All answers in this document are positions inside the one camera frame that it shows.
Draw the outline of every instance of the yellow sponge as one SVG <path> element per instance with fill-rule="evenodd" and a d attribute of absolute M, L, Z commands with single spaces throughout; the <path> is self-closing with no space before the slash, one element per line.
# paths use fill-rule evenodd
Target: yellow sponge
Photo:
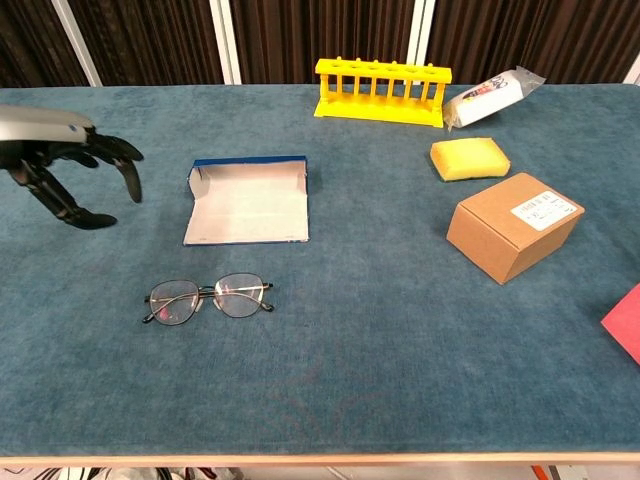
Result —
<path fill-rule="evenodd" d="M 445 182 L 465 178 L 504 177 L 511 163 L 491 138 L 436 142 L 431 160 Z"/>

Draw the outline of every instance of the white package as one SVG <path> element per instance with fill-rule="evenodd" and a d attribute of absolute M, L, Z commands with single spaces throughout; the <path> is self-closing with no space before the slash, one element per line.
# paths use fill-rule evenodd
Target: white package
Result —
<path fill-rule="evenodd" d="M 449 129 L 464 127 L 522 100 L 544 81 L 526 68 L 507 70 L 447 102 L 444 121 Z"/>

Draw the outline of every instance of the brown curtain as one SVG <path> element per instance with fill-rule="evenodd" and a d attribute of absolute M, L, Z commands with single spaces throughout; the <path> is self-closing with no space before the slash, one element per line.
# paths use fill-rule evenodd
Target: brown curtain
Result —
<path fill-rule="evenodd" d="M 69 0 L 104 85 L 223 83 L 208 0 Z"/>
<path fill-rule="evenodd" d="M 438 0 L 426 60 L 476 84 L 523 67 L 549 83 L 621 82 L 640 51 L 638 0 Z"/>
<path fill-rule="evenodd" d="M 413 0 L 232 0 L 243 83 L 317 83 L 322 57 L 404 63 Z"/>
<path fill-rule="evenodd" d="M 88 84 L 49 0 L 0 0 L 0 87 Z"/>

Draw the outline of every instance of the cardboard box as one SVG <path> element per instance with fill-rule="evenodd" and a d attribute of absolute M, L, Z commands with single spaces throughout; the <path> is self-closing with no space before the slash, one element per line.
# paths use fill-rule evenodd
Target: cardboard box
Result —
<path fill-rule="evenodd" d="M 458 204 L 447 240 L 503 285 L 562 246 L 584 208 L 519 173 Z"/>
<path fill-rule="evenodd" d="M 309 240 L 304 156 L 196 160 L 185 245 Z"/>

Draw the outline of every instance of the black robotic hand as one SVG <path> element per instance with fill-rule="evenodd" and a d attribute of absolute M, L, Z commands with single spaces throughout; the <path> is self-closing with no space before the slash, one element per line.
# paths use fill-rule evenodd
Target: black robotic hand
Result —
<path fill-rule="evenodd" d="M 57 158 L 88 168 L 97 159 L 115 166 L 125 179 L 134 202 L 142 201 L 134 161 L 142 154 L 118 137 L 99 135 L 90 119 L 76 113 L 44 108 L 0 105 L 0 169 L 27 187 L 57 218 L 90 230 L 116 223 L 115 217 L 81 208 L 46 169 Z"/>

